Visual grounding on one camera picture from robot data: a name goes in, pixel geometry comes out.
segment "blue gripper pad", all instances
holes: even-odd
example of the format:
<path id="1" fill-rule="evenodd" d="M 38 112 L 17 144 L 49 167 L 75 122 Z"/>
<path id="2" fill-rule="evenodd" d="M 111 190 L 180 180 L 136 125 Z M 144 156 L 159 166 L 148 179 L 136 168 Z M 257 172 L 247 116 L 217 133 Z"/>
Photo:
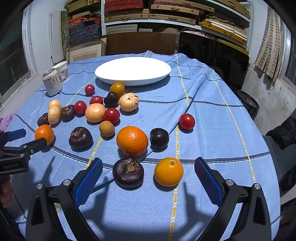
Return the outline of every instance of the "blue gripper pad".
<path id="1" fill-rule="evenodd" d="M 17 139 L 20 139 L 20 138 L 25 137 L 26 134 L 27 134 L 27 132 L 26 132 L 25 129 L 19 129 L 19 130 L 16 130 L 16 131 L 10 131 L 10 132 L 7 133 L 6 141 L 7 142 L 15 141 Z"/>
<path id="2" fill-rule="evenodd" d="M 75 205 L 78 208 L 80 205 L 86 203 L 89 195 L 91 194 L 96 182 L 103 172 L 103 162 L 99 158 L 95 158 L 91 165 L 86 169 L 87 174 L 77 185 L 75 189 Z"/>
<path id="3" fill-rule="evenodd" d="M 223 190 L 216 179 L 213 177 L 213 172 L 218 173 L 218 175 L 215 175 L 218 178 L 220 173 L 216 170 L 210 169 L 210 167 L 201 157 L 195 160 L 194 170 L 211 202 L 214 205 L 220 207 L 223 203 Z"/>

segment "red cherry tomato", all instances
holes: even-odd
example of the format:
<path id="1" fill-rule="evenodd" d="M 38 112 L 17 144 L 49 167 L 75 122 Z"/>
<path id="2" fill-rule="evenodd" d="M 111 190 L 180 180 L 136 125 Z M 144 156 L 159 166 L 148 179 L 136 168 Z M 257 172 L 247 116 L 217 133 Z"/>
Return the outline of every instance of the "red cherry tomato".
<path id="1" fill-rule="evenodd" d="M 103 104 L 103 98 L 101 96 L 94 96 L 89 101 L 89 104 L 100 103 Z"/>
<path id="2" fill-rule="evenodd" d="M 87 85 L 84 89 L 85 94 L 87 95 L 93 95 L 94 94 L 94 86 L 93 85 Z"/>
<path id="3" fill-rule="evenodd" d="M 77 101 L 76 104 L 74 105 L 74 110 L 79 115 L 84 115 L 86 108 L 87 108 L 86 103 L 84 103 L 81 100 Z"/>
<path id="4" fill-rule="evenodd" d="M 191 130 L 195 126 L 195 119 L 191 114 L 183 114 L 179 119 L 180 126 L 185 130 Z"/>
<path id="5" fill-rule="evenodd" d="M 115 124 L 119 121 L 120 113 L 115 108 L 109 108 L 104 113 L 104 120 L 110 121 L 112 124 Z"/>

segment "pink cloth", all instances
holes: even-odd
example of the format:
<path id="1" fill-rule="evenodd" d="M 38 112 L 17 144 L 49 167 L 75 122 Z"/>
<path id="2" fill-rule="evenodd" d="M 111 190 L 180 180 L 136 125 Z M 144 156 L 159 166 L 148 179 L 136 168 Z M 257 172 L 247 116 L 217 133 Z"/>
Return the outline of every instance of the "pink cloth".
<path id="1" fill-rule="evenodd" d="M 17 114 L 17 112 L 12 113 L 10 116 L 0 118 L 0 131 L 6 131 L 9 123 L 12 121 L 14 116 Z"/>

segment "mandarin orange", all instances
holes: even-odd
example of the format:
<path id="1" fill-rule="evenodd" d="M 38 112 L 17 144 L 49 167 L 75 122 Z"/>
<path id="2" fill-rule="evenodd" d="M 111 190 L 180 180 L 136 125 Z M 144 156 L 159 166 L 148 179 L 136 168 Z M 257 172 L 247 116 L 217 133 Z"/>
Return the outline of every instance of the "mandarin orange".
<path id="1" fill-rule="evenodd" d="M 154 169 L 156 181 L 164 187 L 177 185 L 184 174 L 182 163 L 173 157 L 167 157 L 160 160 Z"/>
<path id="2" fill-rule="evenodd" d="M 39 138 L 45 138 L 47 145 L 49 146 L 54 141 L 54 131 L 48 125 L 42 125 L 35 131 L 35 140 Z"/>
<path id="3" fill-rule="evenodd" d="M 124 154 L 137 157 L 147 150 L 148 138 L 140 128 L 126 126 L 118 132 L 116 143 Z"/>

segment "tablecloth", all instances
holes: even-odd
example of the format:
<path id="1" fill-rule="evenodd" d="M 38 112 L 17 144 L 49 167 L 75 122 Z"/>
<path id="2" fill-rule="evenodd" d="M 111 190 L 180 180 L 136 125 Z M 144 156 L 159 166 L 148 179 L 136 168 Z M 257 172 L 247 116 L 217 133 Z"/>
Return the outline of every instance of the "tablecloth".
<path id="1" fill-rule="evenodd" d="M 169 133 L 168 147 L 157 152 L 148 146 L 147 152 L 138 158 L 145 170 L 143 185 L 127 191 L 117 186 L 112 177 L 112 165 L 123 157 L 118 153 L 116 136 L 102 138 L 98 125 L 89 125 L 85 116 L 53 125 L 56 136 L 53 147 L 32 155 L 30 171 L 12 176 L 14 201 L 9 211 L 22 233 L 25 233 L 28 205 L 36 184 L 59 185 L 98 157 L 104 163 L 103 173 L 87 203 L 79 208 L 100 240 L 197 240 L 217 211 L 194 172 L 194 161 L 201 156 L 225 179 L 231 178 L 245 186 L 254 182 L 261 184 L 274 238 L 279 227 L 279 187 L 266 143 L 225 82 L 207 65 L 183 54 L 166 56 L 147 51 L 69 64 L 69 78 L 59 94 L 48 97 L 41 86 L 18 111 L 7 130 L 25 128 L 27 135 L 8 145 L 20 146 L 34 139 L 37 120 L 47 112 L 51 100 L 58 99 L 62 106 L 78 100 L 89 104 L 90 97 L 84 92 L 87 84 L 95 86 L 95 95 L 106 96 L 110 85 L 95 76 L 95 69 L 107 61 L 130 56 L 160 59 L 168 63 L 172 71 L 157 83 L 126 88 L 126 92 L 137 93 L 140 104 L 133 113 L 120 111 L 115 134 L 125 126 L 137 126 L 149 138 L 150 131 L 160 127 Z M 177 125 L 185 112 L 196 121 L 190 133 L 182 132 Z M 94 145 L 87 151 L 75 152 L 69 146 L 70 133 L 78 126 L 92 133 Z M 173 190 L 163 191 L 154 183 L 154 167 L 159 160 L 170 156 L 183 163 L 184 176 Z M 240 208 L 241 204 L 237 204 L 221 240 L 230 236 Z M 57 212 L 68 238 L 75 240 L 59 205 Z"/>

